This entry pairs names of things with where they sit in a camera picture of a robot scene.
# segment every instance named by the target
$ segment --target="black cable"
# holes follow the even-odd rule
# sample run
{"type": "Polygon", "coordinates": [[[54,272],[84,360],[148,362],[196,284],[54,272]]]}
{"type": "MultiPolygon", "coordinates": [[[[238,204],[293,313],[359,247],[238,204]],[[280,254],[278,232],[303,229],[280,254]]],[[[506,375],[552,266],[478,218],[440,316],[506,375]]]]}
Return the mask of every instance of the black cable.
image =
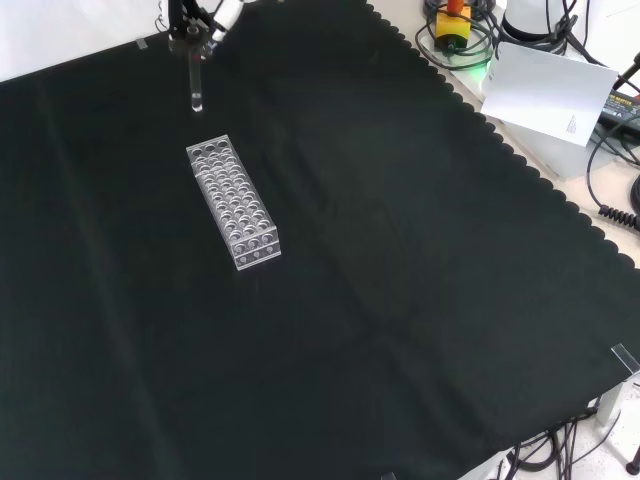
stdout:
{"type": "MultiPolygon", "coordinates": [[[[591,56],[591,54],[589,52],[587,52],[586,48],[584,48],[584,46],[578,41],[578,39],[576,38],[576,36],[573,33],[569,33],[569,36],[567,38],[569,40],[569,45],[571,45],[573,48],[575,48],[577,50],[577,52],[580,55],[582,55],[585,58],[585,60],[587,60],[587,62],[593,63],[594,65],[600,65],[601,67],[609,68],[604,63],[599,62],[598,60],[593,58],[591,56]]],[[[636,92],[640,93],[640,88],[635,86],[633,83],[631,83],[628,79],[626,79],[622,75],[618,75],[618,81],[622,81],[622,82],[626,83],[631,88],[633,88],[636,92]]]]}
{"type": "Polygon", "coordinates": [[[160,13],[158,14],[158,17],[156,18],[156,20],[155,20],[154,24],[155,24],[155,26],[156,26],[156,30],[158,30],[158,32],[159,32],[159,33],[164,33],[164,32],[166,32],[166,31],[167,31],[167,30],[169,30],[169,29],[167,28],[167,26],[166,26],[164,23],[162,23],[162,0],[160,0],[160,1],[158,2],[158,9],[160,10],[160,13]],[[160,30],[160,27],[158,27],[158,23],[159,23],[160,25],[162,25],[162,27],[164,28],[164,30],[160,30]]]}
{"type": "Polygon", "coordinates": [[[498,476],[496,480],[500,480],[500,476],[502,475],[502,462],[504,462],[504,460],[500,460],[500,465],[498,465],[498,476]]]}
{"type": "Polygon", "coordinates": [[[640,176],[633,182],[630,200],[633,211],[636,212],[636,215],[640,215],[640,176]]]}
{"type": "MultiPolygon", "coordinates": [[[[620,150],[618,150],[616,147],[614,147],[613,145],[611,145],[609,143],[609,140],[607,140],[608,137],[603,137],[602,135],[600,135],[600,132],[598,132],[598,130],[594,130],[593,133],[595,133],[598,138],[600,140],[603,140],[604,144],[609,147],[611,149],[610,153],[612,153],[613,155],[617,155],[618,157],[620,157],[621,159],[623,159],[625,162],[630,163],[631,165],[639,165],[640,163],[636,162],[636,160],[634,159],[635,155],[633,153],[631,153],[632,157],[629,158],[627,156],[625,156],[620,150]]],[[[620,141],[620,145],[622,145],[622,140],[621,138],[618,138],[618,141],[620,141]]]]}
{"type": "Polygon", "coordinates": [[[634,115],[632,117],[627,118],[624,122],[619,123],[618,125],[613,127],[611,130],[609,130],[606,133],[606,135],[603,138],[601,138],[598,143],[596,143],[596,146],[593,149],[593,152],[591,152],[591,156],[589,157],[589,162],[587,163],[587,175],[586,175],[587,188],[589,189],[589,194],[591,195],[591,198],[596,203],[596,205],[598,205],[598,207],[600,207],[600,210],[598,211],[598,214],[603,215],[605,217],[608,217],[608,218],[610,218],[612,220],[615,220],[616,222],[618,222],[620,224],[624,224],[624,225],[628,226],[629,228],[635,228],[638,231],[640,231],[640,220],[638,219],[637,216],[635,216],[635,215],[633,215],[631,213],[626,213],[626,212],[622,212],[620,210],[616,210],[615,208],[611,208],[608,205],[602,204],[598,200],[598,198],[596,197],[595,193],[593,192],[593,187],[591,186],[591,165],[593,164],[593,159],[596,156],[596,152],[602,146],[602,144],[604,143],[604,141],[607,138],[613,136],[614,133],[616,133],[618,130],[620,130],[620,128],[622,128],[625,125],[627,125],[629,122],[632,122],[632,121],[637,120],[639,118],[640,118],[640,115],[634,115]]]}
{"type": "MultiPolygon", "coordinates": [[[[571,461],[569,460],[569,428],[567,424],[564,424],[564,464],[570,465],[571,461]]],[[[567,473],[565,475],[566,480],[571,480],[571,469],[567,468],[567,473]]]]}
{"type": "MultiPolygon", "coordinates": [[[[518,455],[520,455],[520,444],[516,445],[515,452],[514,452],[515,458],[518,458],[518,455]]],[[[504,477],[504,480],[513,480],[513,477],[516,476],[516,472],[518,471],[517,463],[518,462],[512,462],[511,463],[511,467],[509,468],[509,471],[507,472],[507,476],[504,477]]]]}
{"type": "Polygon", "coordinates": [[[570,478],[573,478],[573,452],[576,448],[576,437],[578,436],[578,423],[575,423],[575,429],[573,430],[573,438],[571,440],[571,454],[569,455],[569,474],[570,478]]]}
{"type": "Polygon", "coordinates": [[[583,47],[587,47],[587,40],[589,39],[589,11],[591,10],[591,0],[587,0],[587,10],[584,14],[584,41],[582,42],[583,47]]]}
{"type": "Polygon", "coordinates": [[[624,139],[624,133],[622,135],[620,135],[620,138],[618,140],[620,141],[620,145],[622,145],[622,148],[624,148],[627,151],[627,153],[629,155],[631,155],[631,158],[633,159],[632,163],[635,163],[636,165],[640,165],[640,160],[638,159],[636,154],[633,153],[633,150],[631,150],[631,148],[629,148],[629,144],[624,139]]]}
{"type": "MultiPolygon", "coordinates": [[[[473,6],[468,3],[465,3],[465,6],[472,7],[473,9],[473,6]]],[[[477,19],[485,20],[487,21],[487,24],[489,24],[486,14],[493,9],[493,6],[495,6],[495,2],[488,3],[486,1],[483,1],[483,2],[476,3],[475,17],[477,19]]],[[[446,9],[446,6],[440,5],[439,3],[438,4],[432,3],[429,0],[426,0],[424,2],[423,8],[424,8],[424,13],[426,15],[426,25],[416,32],[415,40],[416,40],[416,45],[418,46],[418,49],[420,50],[422,55],[424,55],[431,63],[433,63],[434,65],[437,65],[440,68],[444,68],[446,70],[451,70],[451,71],[466,70],[469,68],[475,68],[475,67],[486,65],[487,63],[489,63],[493,55],[493,47],[494,47],[494,41],[495,41],[493,28],[491,28],[490,25],[489,27],[486,27],[485,25],[481,24],[478,20],[474,19],[473,15],[472,15],[472,18],[468,18],[459,13],[449,12],[446,9]],[[445,57],[450,57],[453,55],[466,56],[466,57],[482,55],[483,58],[481,60],[477,62],[470,62],[465,65],[446,65],[442,63],[440,59],[438,59],[437,57],[429,53],[422,46],[422,44],[420,43],[420,34],[425,30],[428,31],[429,35],[431,36],[435,44],[436,36],[431,27],[434,21],[436,21],[438,13],[444,13],[450,17],[462,18],[463,20],[471,24],[471,30],[478,31],[483,34],[480,40],[478,40],[473,45],[462,47],[462,48],[455,48],[455,47],[448,48],[446,52],[443,53],[445,57]],[[483,43],[486,43],[484,48],[476,51],[473,50],[474,48],[476,48],[477,46],[483,43]]]]}
{"type": "Polygon", "coordinates": [[[600,440],[598,442],[598,444],[593,447],[591,450],[589,450],[587,453],[585,453],[584,455],[582,455],[581,457],[577,458],[576,460],[573,460],[571,462],[571,464],[569,466],[573,466],[576,463],[578,463],[580,460],[583,460],[584,458],[588,457],[589,455],[591,455],[593,452],[595,452],[598,448],[600,448],[602,446],[602,444],[604,442],[607,441],[607,438],[609,438],[609,435],[611,435],[611,432],[613,432],[613,429],[615,428],[616,424],[618,423],[618,420],[620,420],[620,415],[622,414],[622,410],[620,410],[618,412],[618,416],[616,417],[616,419],[614,420],[613,424],[611,425],[611,428],[609,428],[609,431],[607,431],[607,433],[605,434],[605,436],[602,438],[602,440],[600,440]]]}
{"type": "Polygon", "coordinates": [[[540,440],[544,440],[545,438],[548,438],[549,434],[548,433],[543,433],[542,435],[534,438],[533,440],[529,440],[528,442],[522,443],[520,446],[522,448],[527,448],[530,447],[531,445],[538,443],[540,440]]]}
{"type": "Polygon", "coordinates": [[[542,442],[533,452],[527,455],[524,459],[519,459],[518,455],[513,452],[507,454],[507,460],[511,462],[511,465],[516,466],[516,470],[523,470],[525,472],[541,472],[548,468],[558,456],[562,447],[558,448],[558,434],[556,431],[549,431],[547,439],[542,442]],[[538,452],[543,446],[545,446],[549,440],[551,440],[551,453],[546,460],[542,462],[527,462],[536,452],[538,452]]]}

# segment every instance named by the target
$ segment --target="wire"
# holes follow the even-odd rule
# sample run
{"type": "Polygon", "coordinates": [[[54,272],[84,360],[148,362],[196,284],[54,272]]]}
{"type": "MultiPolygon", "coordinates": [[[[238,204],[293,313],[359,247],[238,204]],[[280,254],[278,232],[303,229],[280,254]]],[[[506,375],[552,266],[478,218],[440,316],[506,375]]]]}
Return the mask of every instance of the wire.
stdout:
{"type": "Polygon", "coordinates": [[[607,136],[602,136],[600,135],[600,132],[598,132],[598,130],[594,130],[593,133],[595,133],[597,135],[597,137],[601,140],[603,140],[604,144],[609,147],[611,149],[610,153],[612,153],[613,155],[617,155],[618,157],[620,157],[621,159],[623,159],[625,162],[630,163],[631,165],[638,165],[640,166],[640,163],[636,161],[636,159],[634,159],[635,155],[631,152],[629,152],[629,150],[627,150],[625,148],[624,145],[622,145],[622,137],[617,138],[618,141],[620,142],[620,145],[622,145],[622,148],[624,148],[625,150],[627,150],[628,153],[631,153],[631,158],[627,157],[624,155],[624,153],[622,153],[620,150],[618,150],[616,147],[614,147],[613,145],[611,145],[611,143],[609,143],[609,140],[607,140],[607,136]]]}
{"type": "MultiPolygon", "coordinates": [[[[465,3],[465,6],[472,7],[472,5],[468,3],[465,3]]],[[[446,7],[443,5],[432,3],[429,0],[426,0],[423,4],[423,9],[427,17],[426,24],[424,27],[420,28],[416,32],[416,36],[415,36],[416,45],[418,46],[418,49],[420,50],[422,55],[424,55],[431,63],[433,63],[434,65],[437,65],[440,68],[444,68],[446,70],[451,70],[451,71],[466,70],[469,68],[475,68],[481,65],[486,65],[491,60],[491,57],[493,55],[494,42],[496,40],[496,36],[493,33],[493,27],[491,27],[491,24],[487,17],[487,14],[490,13],[491,10],[493,10],[494,6],[495,6],[495,2],[479,1],[476,3],[476,6],[474,8],[474,15],[472,15],[472,18],[468,18],[459,13],[449,12],[446,9],[446,7]],[[434,43],[436,41],[435,33],[433,32],[431,27],[434,21],[436,21],[438,13],[444,13],[450,17],[462,18],[463,20],[471,24],[472,31],[478,31],[483,34],[480,40],[478,40],[473,45],[462,47],[462,48],[456,48],[454,46],[447,48],[447,50],[443,52],[445,57],[451,57],[454,55],[463,56],[463,57],[472,57],[472,56],[482,55],[481,60],[476,62],[470,62],[465,65],[446,65],[442,63],[440,59],[438,59],[437,57],[429,53],[422,46],[422,44],[420,43],[420,34],[425,30],[428,31],[434,43]],[[478,19],[486,21],[488,26],[485,26],[482,23],[480,23],[478,19]],[[473,50],[474,48],[482,45],[483,43],[485,43],[486,45],[482,49],[476,50],[476,51],[473,50]]]]}
{"type": "Polygon", "coordinates": [[[611,435],[611,432],[613,432],[613,429],[615,428],[616,424],[618,423],[618,420],[620,420],[620,415],[622,414],[622,410],[620,410],[618,412],[618,416],[616,417],[616,419],[614,420],[613,424],[611,425],[611,428],[609,428],[609,431],[605,434],[605,436],[602,438],[602,440],[600,440],[598,442],[598,444],[593,447],[591,450],[589,450],[587,453],[585,453],[584,455],[582,455],[581,457],[577,458],[576,460],[571,462],[571,466],[575,465],[576,463],[578,463],[580,460],[583,460],[584,458],[588,457],[589,455],[591,455],[593,452],[595,452],[598,448],[600,448],[602,446],[602,444],[604,442],[607,441],[607,438],[609,438],[609,435],[611,435]]]}
{"type": "Polygon", "coordinates": [[[574,449],[576,448],[576,437],[578,436],[578,422],[576,422],[574,425],[576,428],[573,430],[573,439],[571,441],[571,454],[569,455],[569,474],[571,478],[573,477],[573,452],[574,452],[574,449]]]}
{"type": "Polygon", "coordinates": [[[160,13],[158,14],[158,17],[156,18],[156,20],[153,22],[156,26],[156,30],[158,30],[158,33],[164,33],[167,30],[169,30],[167,28],[167,26],[162,22],[162,0],[160,0],[158,2],[158,10],[160,10],[160,13]],[[158,27],[158,23],[160,25],[162,25],[162,27],[164,28],[164,30],[160,30],[160,27],[158,27]]]}
{"type": "Polygon", "coordinates": [[[498,465],[498,476],[496,480],[500,480],[500,475],[502,475],[502,462],[504,462],[504,460],[500,460],[500,465],[498,465]]]}
{"type": "Polygon", "coordinates": [[[640,165],[640,160],[638,159],[638,157],[636,156],[635,153],[633,153],[633,150],[631,150],[631,148],[629,148],[629,144],[627,143],[627,141],[624,139],[624,133],[622,135],[620,135],[620,145],[622,145],[622,148],[624,148],[626,150],[626,152],[631,155],[631,158],[633,159],[633,163],[635,163],[636,165],[640,165]]]}
{"type": "Polygon", "coordinates": [[[596,202],[596,205],[598,205],[598,207],[602,207],[603,205],[602,203],[600,203],[600,201],[596,197],[596,194],[593,192],[593,187],[591,186],[591,165],[593,164],[593,159],[596,156],[596,152],[602,146],[602,144],[607,138],[611,137],[614,133],[620,130],[620,128],[638,119],[640,119],[640,115],[634,115],[632,117],[627,118],[624,122],[621,122],[615,127],[613,127],[611,130],[609,130],[606,133],[604,137],[600,139],[600,141],[598,141],[598,143],[596,143],[596,146],[593,149],[593,152],[591,152],[591,156],[589,157],[589,162],[587,163],[587,188],[589,189],[589,195],[591,195],[591,198],[593,199],[594,202],[596,202]]]}
{"type": "Polygon", "coordinates": [[[591,0],[587,0],[587,10],[584,14],[584,41],[582,42],[583,47],[587,47],[587,40],[589,39],[589,12],[591,10],[591,0]]]}
{"type": "MultiPolygon", "coordinates": [[[[520,444],[516,445],[513,455],[515,458],[518,458],[518,455],[520,455],[520,444]]],[[[513,477],[516,476],[517,471],[518,471],[518,462],[514,461],[511,463],[511,468],[509,468],[509,471],[507,472],[507,476],[504,477],[504,480],[513,480],[513,477]]]]}
{"type": "MultiPolygon", "coordinates": [[[[575,37],[573,33],[569,33],[568,40],[569,40],[569,45],[575,48],[577,52],[587,60],[587,62],[593,63],[595,65],[600,65],[601,67],[609,68],[604,63],[599,62],[598,60],[593,58],[593,56],[591,56],[591,54],[587,52],[586,48],[584,48],[584,46],[578,41],[578,39],[575,37]]],[[[622,75],[618,75],[618,79],[626,83],[627,85],[629,85],[636,92],[640,93],[640,88],[638,88],[636,85],[631,83],[627,78],[623,77],[622,75]]]]}

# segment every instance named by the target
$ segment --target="black cord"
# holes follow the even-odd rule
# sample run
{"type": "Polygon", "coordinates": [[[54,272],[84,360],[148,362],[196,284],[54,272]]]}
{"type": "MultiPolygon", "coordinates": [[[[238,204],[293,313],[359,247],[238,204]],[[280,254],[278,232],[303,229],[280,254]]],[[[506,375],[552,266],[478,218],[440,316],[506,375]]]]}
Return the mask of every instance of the black cord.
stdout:
{"type": "Polygon", "coordinates": [[[564,473],[566,474],[567,472],[567,468],[572,467],[573,465],[575,465],[576,463],[578,463],[580,460],[583,460],[584,458],[588,457],[589,455],[591,455],[593,452],[595,452],[598,448],[600,448],[602,446],[602,444],[604,442],[607,441],[607,438],[609,438],[609,435],[611,435],[611,432],[613,432],[613,429],[615,428],[616,424],[618,423],[618,420],[620,420],[620,415],[622,414],[622,410],[620,410],[618,412],[618,416],[616,417],[616,419],[614,420],[613,424],[611,425],[611,428],[609,428],[609,431],[607,431],[607,433],[605,434],[605,436],[602,438],[602,440],[600,440],[598,442],[598,444],[593,447],[591,450],[589,450],[587,453],[585,453],[584,455],[582,455],[581,457],[577,458],[576,460],[573,460],[571,462],[570,465],[567,465],[567,467],[565,467],[565,471],[564,473]]]}
{"type": "Polygon", "coordinates": [[[500,475],[502,475],[502,462],[504,462],[504,460],[500,460],[500,465],[498,465],[498,476],[496,480],[500,480],[500,475]]]}
{"type": "MultiPolygon", "coordinates": [[[[518,455],[520,455],[520,444],[516,445],[513,455],[515,456],[515,458],[518,458],[518,455]]],[[[512,462],[511,468],[509,468],[509,471],[507,472],[507,476],[504,477],[504,480],[513,480],[513,477],[516,476],[517,471],[518,471],[518,462],[512,462]]]]}
{"type": "Polygon", "coordinates": [[[461,15],[459,13],[449,12],[446,9],[446,6],[440,5],[439,2],[433,3],[429,0],[425,0],[423,4],[424,13],[426,15],[426,25],[416,32],[416,37],[415,37],[416,45],[418,46],[418,49],[420,50],[422,55],[424,55],[431,63],[433,63],[434,65],[437,65],[440,68],[444,68],[446,70],[451,70],[451,71],[466,70],[469,68],[475,68],[481,65],[486,65],[491,60],[491,57],[493,55],[495,35],[493,33],[493,28],[491,27],[490,22],[488,21],[487,14],[493,10],[493,7],[495,6],[495,1],[483,0],[483,1],[477,2],[475,7],[468,3],[465,3],[465,6],[472,7],[472,11],[474,12],[474,14],[472,15],[472,18],[465,17],[464,15],[461,15]],[[436,21],[438,13],[444,13],[450,17],[462,18],[463,20],[471,24],[472,31],[478,31],[482,33],[480,40],[478,40],[473,45],[463,47],[463,48],[455,48],[455,47],[448,48],[446,52],[443,52],[445,57],[451,57],[454,55],[463,56],[463,57],[472,57],[472,56],[482,55],[481,60],[477,62],[470,62],[464,65],[446,65],[442,63],[440,59],[438,59],[437,57],[429,53],[422,46],[422,44],[420,43],[420,34],[425,30],[429,32],[429,35],[431,36],[431,38],[435,43],[436,36],[431,27],[434,21],[436,21]],[[487,27],[483,25],[478,20],[485,20],[489,26],[487,27]],[[476,51],[473,50],[474,48],[478,47],[479,45],[482,45],[483,43],[486,43],[484,48],[476,51]]]}
{"type": "Polygon", "coordinates": [[[514,43],[516,45],[533,48],[536,50],[542,51],[558,51],[562,50],[564,52],[567,48],[567,39],[569,34],[571,33],[571,28],[575,24],[577,20],[576,16],[570,17],[570,13],[573,10],[577,3],[577,0],[573,0],[570,7],[565,8],[565,14],[558,21],[554,30],[551,29],[551,23],[548,20],[549,26],[549,34],[545,37],[535,40],[535,41],[520,41],[508,35],[500,22],[498,22],[496,16],[493,14],[493,7],[495,6],[495,0],[477,0],[475,5],[473,3],[465,3],[466,6],[470,6],[472,9],[471,18],[467,18],[464,15],[452,13],[446,10],[446,7],[443,7],[439,3],[439,1],[434,0],[424,0],[423,10],[426,16],[426,25],[420,30],[416,32],[415,41],[420,52],[434,65],[444,68],[446,70],[456,71],[456,70],[466,70],[469,68],[475,68],[481,65],[486,65],[491,60],[493,56],[493,52],[496,51],[498,45],[501,41],[506,41],[509,43],[514,43]],[[471,29],[474,31],[478,31],[482,33],[482,36],[479,41],[474,43],[471,46],[464,48],[449,48],[446,52],[443,52],[445,56],[479,56],[482,55],[482,59],[477,62],[470,62],[464,65],[447,65],[444,64],[441,59],[427,51],[422,44],[420,43],[420,34],[425,30],[428,31],[429,35],[435,42],[435,34],[432,30],[432,24],[437,18],[438,13],[445,13],[451,17],[462,18],[465,21],[471,24],[471,29]],[[486,26],[480,23],[480,21],[486,22],[486,26]],[[480,50],[473,51],[474,48],[479,45],[485,43],[484,48],[480,50]]]}
{"type": "Polygon", "coordinates": [[[622,145],[622,148],[624,148],[627,151],[627,153],[629,155],[631,155],[631,158],[633,159],[632,163],[635,163],[636,165],[640,165],[640,160],[638,159],[636,154],[633,153],[633,150],[631,150],[631,148],[629,148],[629,144],[627,143],[627,141],[624,138],[624,133],[622,135],[620,135],[620,138],[618,140],[620,140],[620,145],[622,145]]]}
{"type": "MultiPolygon", "coordinates": [[[[584,46],[578,41],[578,39],[575,37],[575,35],[573,33],[569,33],[568,41],[569,41],[569,45],[571,45],[573,48],[575,48],[577,50],[577,52],[580,55],[582,55],[585,58],[585,60],[587,60],[587,62],[593,63],[595,65],[600,65],[601,67],[609,68],[604,63],[599,62],[598,60],[593,58],[591,56],[591,54],[589,52],[587,52],[586,48],[584,48],[584,46]]],[[[631,83],[628,79],[626,79],[622,75],[618,75],[618,80],[626,83],[631,88],[633,88],[636,92],[640,93],[640,88],[638,88],[636,85],[631,83]]]]}
{"type": "Polygon", "coordinates": [[[568,463],[570,478],[573,478],[573,452],[574,452],[574,449],[576,448],[576,437],[578,436],[578,422],[576,422],[574,425],[576,428],[573,430],[573,439],[571,440],[571,454],[569,455],[569,463],[568,463]]]}
{"type": "Polygon", "coordinates": [[[629,228],[635,228],[638,231],[640,231],[639,217],[631,213],[622,212],[620,210],[616,210],[615,208],[611,208],[608,205],[602,204],[600,200],[598,200],[598,198],[596,197],[596,194],[593,192],[593,187],[591,186],[591,165],[593,164],[593,159],[596,156],[596,152],[602,146],[602,144],[607,138],[613,136],[613,134],[616,133],[618,130],[620,130],[620,128],[624,127],[628,123],[634,120],[637,120],[639,118],[640,118],[640,115],[634,115],[632,117],[627,118],[624,122],[619,123],[618,125],[613,127],[611,130],[609,130],[606,133],[606,135],[602,137],[598,143],[596,143],[596,146],[593,149],[593,152],[591,152],[591,156],[589,157],[589,162],[587,163],[587,176],[586,176],[587,188],[589,189],[589,194],[591,195],[591,198],[596,203],[596,205],[600,207],[598,214],[608,217],[612,220],[615,220],[616,222],[626,225],[629,228]]]}
{"type": "Polygon", "coordinates": [[[587,47],[587,40],[589,39],[589,12],[591,10],[591,0],[587,0],[587,10],[584,14],[584,41],[582,42],[583,47],[587,47]]]}
{"type": "Polygon", "coordinates": [[[156,26],[156,30],[158,30],[158,33],[164,33],[164,32],[166,32],[166,31],[167,31],[167,30],[169,30],[169,29],[167,28],[167,26],[166,26],[164,23],[162,23],[162,0],[160,0],[160,1],[158,2],[158,9],[160,10],[160,13],[158,14],[158,17],[156,18],[156,20],[155,20],[154,24],[155,24],[155,26],[156,26]],[[162,27],[164,28],[164,30],[160,30],[160,27],[158,27],[158,23],[159,23],[160,25],[162,25],[162,27]]]}
{"type": "MultiPolygon", "coordinates": [[[[631,165],[638,165],[638,166],[640,166],[640,163],[638,163],[638,162],[636,161],[636,159],[634,159],[635,155],[634,155],[633,153],[631,153],[631,152],[629,152],[629,151],[627,150],[627,152],[628,152],[628,153],[631,153],[631,158],[629,158],[629,157],[625,156],[625,155],[624,155],[620,150],[618,150],[616,147],[614,147],[613,145],[611,145],[611,144],[609,143],[609,140],[608,140],[608,137],[607,137],[607,136],[604,136],[604,137],[603,137],[602,135],[600,135],[600,132],[598,132],[598,130],[594,130],[594,131],[593,131],[593,133],[595,133],[595,134],[598,136],[598,138],[599,138],[600,140],[602,140],[602,141],[604,142],[604,144],[605,144],[607,147],[609,147],[609,148],[611,149],[611,151],[610,151],[609,153],[612,153],[613,155],[617,155],[618,157],[620,157],[621,159],[623,159],[625,162],[630,163],[631,165]]],[[[618,141],[620,142],[620,145],[622,145],[622,138],[621,138],[621,137],[620,137],[620,138],[618,138],[618,141]]]]}

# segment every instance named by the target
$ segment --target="white paper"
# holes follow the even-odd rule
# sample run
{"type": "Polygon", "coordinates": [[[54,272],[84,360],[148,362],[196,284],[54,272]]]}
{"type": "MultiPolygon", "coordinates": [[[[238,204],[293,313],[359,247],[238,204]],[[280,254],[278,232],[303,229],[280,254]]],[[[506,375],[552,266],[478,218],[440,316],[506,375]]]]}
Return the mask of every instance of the white paper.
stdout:
{"type": "Polygon", "coordinates": [[[483,83],[482,113],[585,146],[617,73],[501,43],[483,83]]]}

